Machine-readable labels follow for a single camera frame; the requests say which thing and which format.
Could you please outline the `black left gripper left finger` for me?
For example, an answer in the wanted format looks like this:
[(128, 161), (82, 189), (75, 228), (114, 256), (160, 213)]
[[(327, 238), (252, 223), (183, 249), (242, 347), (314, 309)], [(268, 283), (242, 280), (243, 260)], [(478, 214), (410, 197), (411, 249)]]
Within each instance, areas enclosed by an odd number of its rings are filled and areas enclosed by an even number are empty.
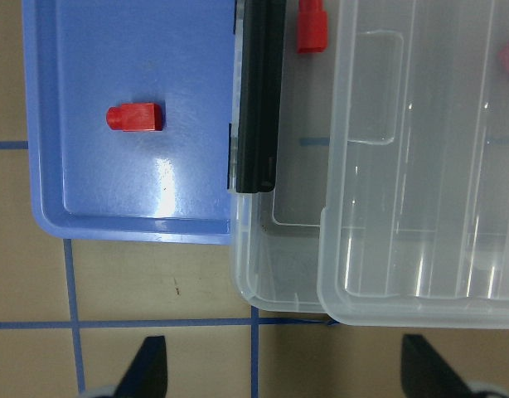
[(164, 336), (143, 340), (128, 370), (115, 389), (116, 397), (165, 397), (167, 395), (167, 346)]

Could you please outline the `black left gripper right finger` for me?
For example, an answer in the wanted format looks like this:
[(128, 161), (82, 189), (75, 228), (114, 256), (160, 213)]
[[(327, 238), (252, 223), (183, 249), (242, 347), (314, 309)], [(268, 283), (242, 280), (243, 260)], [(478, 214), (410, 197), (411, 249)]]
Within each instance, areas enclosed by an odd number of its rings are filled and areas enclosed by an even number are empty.
[(419, 334), (402, 337), (400, 382), (406, 397), (473, 396), (467, 383)]

